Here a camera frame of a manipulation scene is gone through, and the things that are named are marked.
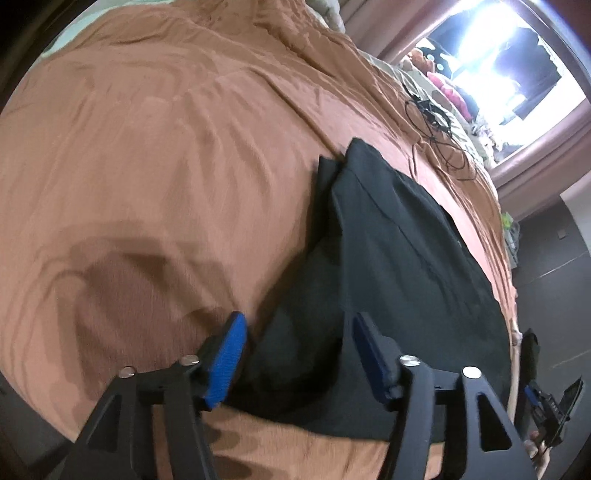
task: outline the brown bedsheet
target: brown bedsheet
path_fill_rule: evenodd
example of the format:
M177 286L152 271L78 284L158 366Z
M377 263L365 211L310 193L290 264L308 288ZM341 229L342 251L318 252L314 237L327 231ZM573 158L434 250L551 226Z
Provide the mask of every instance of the brown bedsheet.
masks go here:
M232 310L256 338L301 265L317 159L354 136L451 214L510 327L499 206L480 175L456 180L472 168L446 171L404 99L303 0L107 13L0 116L2 372L74 439L121 366L168 365ZM223 478L374 478L386 449L206 420Z

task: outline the pink pillow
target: pink pillow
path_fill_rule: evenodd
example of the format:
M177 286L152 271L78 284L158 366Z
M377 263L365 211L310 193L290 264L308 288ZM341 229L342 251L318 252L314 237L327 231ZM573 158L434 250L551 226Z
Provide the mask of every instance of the pink pillow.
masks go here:
M466 119L466 121L472 121L472 115L468 111L468 107L466 102L462 98L462 96L456 91L456 89L452 86L451 82L439 73L431 73L427 72L427 77L433 85L435 85L438 89L443 92L443 95L459 110L462 114L462 117Z

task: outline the cable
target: cable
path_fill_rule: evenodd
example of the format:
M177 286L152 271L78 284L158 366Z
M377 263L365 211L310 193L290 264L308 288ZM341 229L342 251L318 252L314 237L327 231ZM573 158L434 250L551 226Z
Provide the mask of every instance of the cable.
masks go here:
M408 121L411 123L411 125L414 127L414 129L419 132L422 136L422 138L426 141L428 141L428 143L431 145L431 147L433 148L433 151L435 152L435 155L439 158L439 160L445 164L446 166L446 170L447 173L452 175L456 180L458 181L470 181L470 180L475 180L476 179L476 167L474 167L469 159L468 159L468 155L471 156L472 161L477 161L476 158L474 157L474 155L467 151L464 150L459 144L458 142L453 138L453 134L452 134L452 122L449 119L449 117L447 116L447 113L440 108L439 106L435 105L431 100L427 99L427 100L421 100L417 95L412 94L407 86L403 83L402 84L404 90L406 91L406 93L408 94L408 96L410 97L409 100L406 100L404 102L404 113L406 114ZM417 110L421 113L421 116L423 117L423 121L425 122L425 127L426 130L428 131L428 133L425 132L425 130L421 129L411 118L410 114L408 113L408 106L410 104L414 104L415 107L417 108ZM442 125L440 123L440 121L437 119L437 115L439 115L440 117L442 117L445 121L446 121L446 125ZM444 142L441 141L437 138L436 134L440 132L443 135L447 135L447 137L449 138L449 142ZM415 144L412 145L412 153L413 153L413 162L415 162L415 149L414 149ZM451 163L450 161L450 156L448 155L448 157L446 157L443 152L441 151L441 147L452 147L455 150L461 151L462 152L462 164L460 166L456 166L454 164ZM470 171L470 176L468 178L458 178L454 173L454 171L459 172L462 171L466 168L466 166L468 167L468 170Z

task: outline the white wall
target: white wall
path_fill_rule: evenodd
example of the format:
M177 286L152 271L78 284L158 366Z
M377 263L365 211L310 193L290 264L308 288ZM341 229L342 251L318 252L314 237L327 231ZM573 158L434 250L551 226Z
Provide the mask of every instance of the white wall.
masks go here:
M591 171L560 196L591 251Z

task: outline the silver screw head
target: silver screw head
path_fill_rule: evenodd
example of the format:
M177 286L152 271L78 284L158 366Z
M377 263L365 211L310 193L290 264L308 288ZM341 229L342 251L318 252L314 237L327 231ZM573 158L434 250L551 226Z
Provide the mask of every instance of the silver screw head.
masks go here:
M119 378L131 378L135 375L134 367L123 367L119 370Z
M191 365L197 365L199 363L199 357L193 354L185 355L182 356L178 362L185 367L190 367Z
M473 380L482 376L482 372L478 367L464 367L462 368L462 373L464 377L472 378Z
M405 367L418 367L421 364L421 361L414 355L403 355L399 360Z

